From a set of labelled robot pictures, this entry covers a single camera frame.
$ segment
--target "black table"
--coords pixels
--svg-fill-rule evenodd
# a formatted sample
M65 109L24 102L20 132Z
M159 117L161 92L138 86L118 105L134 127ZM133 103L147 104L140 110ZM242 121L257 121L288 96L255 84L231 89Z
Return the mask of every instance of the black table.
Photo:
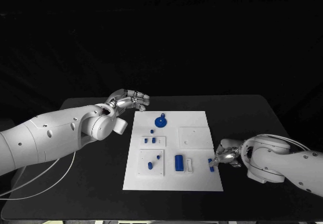
M102 103L107 98L73 98L60 109ZM206 111L215 148L221 139L245 140L261 133L288 137L265 99L258 95L151 97L148 111ZM127 191L122 180L131 139L134 109L122 135L88 144L78 152L71 171L42 195L9 201L4 219L46 220L297 220L323 219L323 198L287 180L261 184L246 177L246 168L219 165L223 192ZM63 175L72 154L11 198L45 190ZM27 166L19 185L53 162Z

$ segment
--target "black curtain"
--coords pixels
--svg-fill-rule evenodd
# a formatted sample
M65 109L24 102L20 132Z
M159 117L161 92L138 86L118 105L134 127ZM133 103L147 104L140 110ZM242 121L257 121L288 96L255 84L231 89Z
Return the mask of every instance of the black curtain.
M316 1L108 4L11 1L0 9L1 117L19 124L65 99L120 88L151 96L259 94L290 135L321 148Z

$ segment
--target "white panel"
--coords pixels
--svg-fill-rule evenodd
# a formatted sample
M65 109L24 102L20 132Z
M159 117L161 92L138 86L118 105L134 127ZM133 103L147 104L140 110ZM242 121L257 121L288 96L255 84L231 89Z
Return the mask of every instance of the white panel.
M166 137L143 136L140 141L140 148L166 148Z
M167 125L157 128L154 120L161 113L166 115ZM124 176L124 190L177 190L177 191L222 191L222 183L218 167L210 172L208 159L213 159L213 148L209 149L182 149L179 141L179 127L205 127L208 120L205 111L144 111L134 113L133 133L130 142L130 152L127 169ZM163 148L163 177L138 176L138 152L141 148L143 136L164 136L167 139ZM184 172L174 171L174 156L183 155ZM187 172L186 159L192 160L192 173Z
M153 163L153 169L148 169L148 162ZM138 176L163 177L163 149L143 149L138 152Z
M210 129L208 127L180 127L180 148L213 149Z

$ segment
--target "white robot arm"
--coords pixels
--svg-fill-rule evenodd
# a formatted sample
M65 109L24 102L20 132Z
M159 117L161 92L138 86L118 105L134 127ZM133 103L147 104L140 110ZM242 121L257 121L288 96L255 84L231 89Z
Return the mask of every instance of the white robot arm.
M285 141L304 152L290 153ZM259 183L280 183L287 178L300 189L323 197L323 153L285 137L261 134L245 141L223 139L209 165L229 163L241 167L239 156L251 179Z
M120 89L107 102L45 113L0 132L0 175L27 165L48 162L104 140L112 130L122 134L125 108L144 111L150 97Z

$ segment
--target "cable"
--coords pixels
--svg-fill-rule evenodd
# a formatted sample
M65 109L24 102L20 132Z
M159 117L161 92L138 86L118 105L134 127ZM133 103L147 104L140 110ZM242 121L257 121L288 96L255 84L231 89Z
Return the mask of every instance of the cable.
M285 140L287 142L296 144L304 151L310 151L308 147L306 147L300 142L294 141L293 139L288 139L283 136L274 135L274 134L258 134L257 136L268 136L268 137L274 137L278 138L281 140Z
M66 173L63 174L63 176L62 176L62 178L65 177L65 175L68 174L68 172L69 172L69 169L71 169L71 167L72 167L72 162L71 162L71 165L69 165L69 168L68 168L68 171L66 171ZM59 183L59 181L62 180L62 178L58 180L58 182L46 189L46 190L43 190L40 193L37 193L37 194L35 194L35 195L32 195L32 196L29 196L29 197L23 197L23 198L0 198L0 200L22 200L22 199L26 199L26 198L30 198L30 197L35 197L35 196L37 196L39 194L42 194L45 191L48 191L58 183Z
M0 194L0 197L4 196L6 194L11 193L14 190L17 190L23 186L26 186L29 183L32 183L49 171L49 169L53 167L53 165L56 164L58 161L59 161L59 159L55 161L55 163L49 166L49 168L30 181L27 181L23 185L20 185L14 189L11 189L7 192L4 192L3 194Z

